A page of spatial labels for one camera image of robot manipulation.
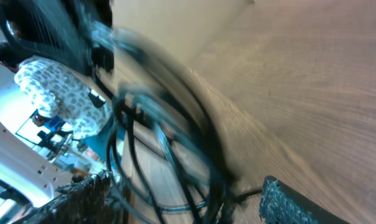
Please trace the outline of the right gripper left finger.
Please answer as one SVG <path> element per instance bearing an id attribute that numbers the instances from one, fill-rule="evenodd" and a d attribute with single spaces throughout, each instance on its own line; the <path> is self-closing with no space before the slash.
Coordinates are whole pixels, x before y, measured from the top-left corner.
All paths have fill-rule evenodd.
<path id="1" fill-rule="evenodd" d="M 123 224 L 126 212 L 111 183 L 111 172 L 103 170 L 57 188 L 61 194 L 16 221 L 17 224 Z"/>

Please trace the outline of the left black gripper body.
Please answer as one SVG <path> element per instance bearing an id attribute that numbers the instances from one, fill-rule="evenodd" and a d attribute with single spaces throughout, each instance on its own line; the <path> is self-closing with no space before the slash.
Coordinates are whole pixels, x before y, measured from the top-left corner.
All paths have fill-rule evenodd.
<path id="1" fill-rule="evenodd" d="M 113 71 L 112 46 L 94 38 L 112 25 L 110 0 L 0 1 L 0 28 L 11 49 L 54 60 L 85 76 L 98 68 Z"/>

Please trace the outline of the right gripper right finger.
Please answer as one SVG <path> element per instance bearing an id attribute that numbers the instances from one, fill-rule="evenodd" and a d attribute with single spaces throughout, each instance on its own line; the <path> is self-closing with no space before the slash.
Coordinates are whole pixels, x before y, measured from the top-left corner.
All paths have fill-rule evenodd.
<path id="1" fill-rule="evenodd" d="M 264 179 L 259 214 L 265 223 L 348 224 L 271 175 Z"/>

